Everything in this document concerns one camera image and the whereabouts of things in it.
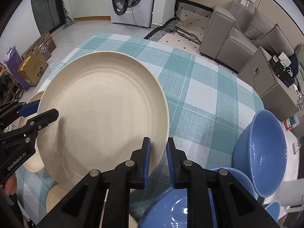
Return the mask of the person's left hand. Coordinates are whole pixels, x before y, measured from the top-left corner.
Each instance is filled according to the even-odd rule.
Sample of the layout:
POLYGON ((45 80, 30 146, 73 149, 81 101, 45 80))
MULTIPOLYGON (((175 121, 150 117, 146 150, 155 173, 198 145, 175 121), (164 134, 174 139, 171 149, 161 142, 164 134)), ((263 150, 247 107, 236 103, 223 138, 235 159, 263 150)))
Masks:
POLYGON ((4 186, 4 192, 7 196, 14 195, 17 191, 17 177, 15 173, 7 180, 4 186))

